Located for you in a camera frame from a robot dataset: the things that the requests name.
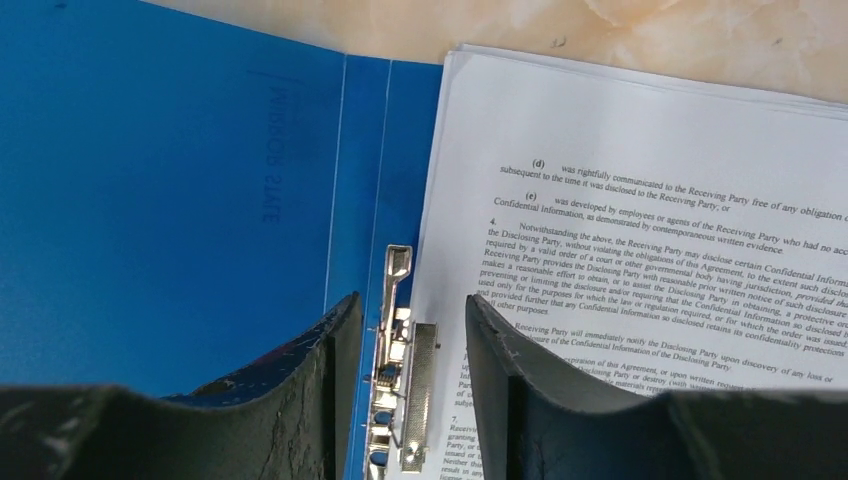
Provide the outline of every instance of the blue file cover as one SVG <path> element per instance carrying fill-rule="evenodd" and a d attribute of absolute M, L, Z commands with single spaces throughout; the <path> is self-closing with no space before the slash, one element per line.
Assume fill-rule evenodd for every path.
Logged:
<path fill-rule="evenodd" d="M 0 383 L 186 392 L 353 290 L 375 327 L 440 77 L 136 0 L 4 2 Z"/>

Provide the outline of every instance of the white paper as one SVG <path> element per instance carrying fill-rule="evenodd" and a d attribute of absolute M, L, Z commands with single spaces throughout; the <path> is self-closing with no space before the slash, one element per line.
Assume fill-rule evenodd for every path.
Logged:
<path fill-rule="evenodd" d="M 471 52 L 450 66 L 411 304 L 441 343 L 421 478 L 482 478 L 464 360 L 476 292 L 554 353 L 645 395 L 848 385 L 848 124 L 821 114 L 839 108 Z"/>

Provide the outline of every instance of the metal clip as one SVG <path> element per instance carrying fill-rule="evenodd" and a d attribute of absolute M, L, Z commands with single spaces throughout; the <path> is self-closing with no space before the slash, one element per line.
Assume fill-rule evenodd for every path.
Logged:
<path fill-rule="evenodd" d="M 420 472 L 427 450 L 427 414 L 432 388 L 436 326 L 413 324 L 412 312 L 408 308 L 396 308 L 397 285 L 409 276 L 411 270 L 412 247 L 389 245 L 386 250 L 383 303 L 374 352 L 374 370 L 369 379 L 371 403 L 366 425 L 365 459 L 368 480 L 386 478 L 392 443 L 400 451 L 402 472 Z M 409 376 L 404 397 L 401 384 L 405 362 L 408 362 L 410 371 L 407 372 Z M 394 434 L 395 415 L 401 405 L 404 406 L 405 414 L 402 445 Z"/>

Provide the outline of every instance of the folder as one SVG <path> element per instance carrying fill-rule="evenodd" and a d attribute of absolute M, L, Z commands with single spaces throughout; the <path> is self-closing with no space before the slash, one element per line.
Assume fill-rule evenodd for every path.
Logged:
<path fill-rule="evenodd" d="M 441 66 L 135 0 L 2 11 L 0 383 L 187 392 L 352 291 L 372 371 Z M 370 398 L 359 382 L 345 478 L 364 474 Z"/>

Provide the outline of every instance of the marble surface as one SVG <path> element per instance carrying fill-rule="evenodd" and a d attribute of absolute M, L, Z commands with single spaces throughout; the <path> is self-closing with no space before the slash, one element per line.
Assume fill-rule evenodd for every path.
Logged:
<path fill-rule="evenodd" d="M 848 0 L 152 0 L 348 53 L 458 43 L 848 103 Z"/>

